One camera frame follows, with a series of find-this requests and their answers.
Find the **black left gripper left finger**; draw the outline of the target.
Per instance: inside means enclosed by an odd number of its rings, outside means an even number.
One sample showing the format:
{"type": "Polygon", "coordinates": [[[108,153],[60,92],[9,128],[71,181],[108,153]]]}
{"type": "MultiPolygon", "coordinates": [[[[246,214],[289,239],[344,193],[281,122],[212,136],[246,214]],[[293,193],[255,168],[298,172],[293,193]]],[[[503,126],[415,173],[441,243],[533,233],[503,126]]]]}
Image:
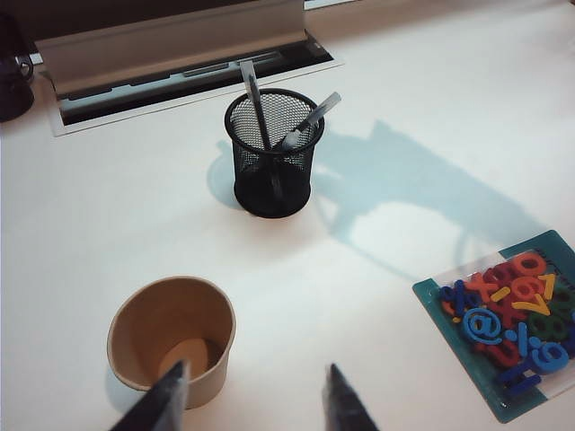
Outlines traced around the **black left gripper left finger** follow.
{"type": "Polygon", "coordinates": [[[190,362],[179,360],[111,430],[182,430],[190,362]]]}

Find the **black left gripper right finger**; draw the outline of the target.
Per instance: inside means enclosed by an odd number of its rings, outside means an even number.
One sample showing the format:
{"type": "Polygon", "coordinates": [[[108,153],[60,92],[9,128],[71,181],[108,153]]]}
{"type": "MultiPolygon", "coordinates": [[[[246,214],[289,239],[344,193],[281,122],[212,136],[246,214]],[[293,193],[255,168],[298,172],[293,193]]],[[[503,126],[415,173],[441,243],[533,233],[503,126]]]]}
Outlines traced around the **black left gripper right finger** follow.
{"type": "Polygon", "coordinates": [[[326,430],[378,430],[358,394],[334,363],[326,369],[323,409],[326,430]]]}

